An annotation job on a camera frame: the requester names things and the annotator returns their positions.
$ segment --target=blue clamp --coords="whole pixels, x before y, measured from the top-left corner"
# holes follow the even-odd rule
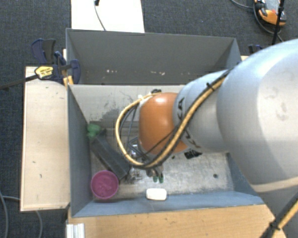
[[[51,64],[53,67],[53,77],[49,77],[46,80],[52,80],[60,84],[63,83],[64,75],[62,70],[66,70],[68,75],[73,78],[74,84],[78,84],[80,79],[80,67],[78,60],[74,59],[67,65],[66,60],[59,51],[54,52],[54,45],[56,40],[38,39],[31,45],[31,52],[33,56],[38,60],[40,64]]]

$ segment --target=magenta lid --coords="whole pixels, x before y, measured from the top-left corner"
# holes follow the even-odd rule
[[[103,170],[94,174],[90,182],[93,194],[100,199],[109,199],[118,191],[118,178],[113,172]]]

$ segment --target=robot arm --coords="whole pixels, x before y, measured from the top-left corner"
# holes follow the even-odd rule
[[[147,98],[165,97],[155,93],[143,97]],[[151,102],[156,105],[152,108],[154,115],[160,114],[159,101]],[[172,115],[173,129],[170,134],[165,132],[164,140],[156,144],[153,157],[138,162],[121,147],[124,156],[135,167],[161,166],[182,141],[197,152],[231,153],[250,185],[275,215],[296,195],[298,39],[259,51],[231,71],[208,74],[190,82],[176,96],[172,106],[172,114],[169,112],[166,116]],[[146,111],[146,106],[140,109],[140,124],[142,117],[155,117],[146,112],[142,116],[142,108]],[[122,112],[117,121],[116,132],[125,113]],[[162,124],[156,121],[147,123],[160,130]],[[140,125],[142,131],[147,127]],[[144,135],[140,133],[139,145],[150,151]],[[289,234],[298,234],[298,214],[288,226]]]

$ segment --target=green object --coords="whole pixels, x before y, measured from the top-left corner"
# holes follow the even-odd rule
[[[101,132],[101,126],[97,124],[90,123],[87,126],[87,136],[90,140],[93,139],[95,136],[97,136],[100,132]]]
[[[163,181],[164,181],[164,178],[163,178],[163,176],[161,175],[161,176],[159,177],[159,183],[163,183]]]

